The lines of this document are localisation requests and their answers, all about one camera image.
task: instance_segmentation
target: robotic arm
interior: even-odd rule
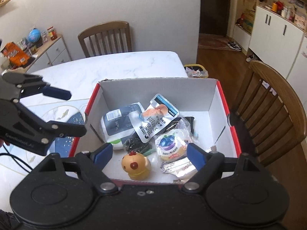
[[[0,87],[1,139],[44,155],[56,137],[86,133],[81,125],[46,123],[19,102],[37,93],[70,98],[70,92],[51,87],[42,77],[7,73]],[[198,172],[184,185],[120,187],[101,172],[112,154],[107,143],[75,157],[48,155],[11,193],[18,221],[14,229],[285,229],[280,221],[289,206],[288,193],[246,153],[226,158],[189,144],[187,155]],[[232,176],[221,179],[230,171]]]

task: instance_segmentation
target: doormat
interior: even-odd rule
[[[235,51],[227,46],[228,41],[227,38],[220,35],[200,35],[198,39],[198,48]]]

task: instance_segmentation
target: marble tabletop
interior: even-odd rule
[[[43,80],[52,86],[72,93],[69,101],[49,98],[41,94],[21,99],[22,104],[40,117],[44,117],[47,111],[59,104],[74,106],[83,113],[96,84],[104,79],[187,77],[178,55],[163,51],[117,53],[85,58],[48,67],[33,74],[42,75]],[[12,154],[32,167],[43,159],[12,145],[8,148]],[[11,211],[10,193],[26,174],[10,157],[2,156],[0,159],[1,210]]]
[[[43,76],[43,80],[54,87],[71,91],[71,100],[90,98],[96,84],[104,79],[187,77],[178,55],[169,51],[102,55],[48,67],[33,74]],[[20,101],[31,106],[62,100],[38,94]]]

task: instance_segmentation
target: blue globe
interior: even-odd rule
[[[29,33],[29,41],[31,43],[37,42],[39,38],[40,38],[40,31],[38,29],[35,28]]]

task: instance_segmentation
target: dark brown door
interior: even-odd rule
[[[201,0],[199,33],[226,36],[230,0]]]

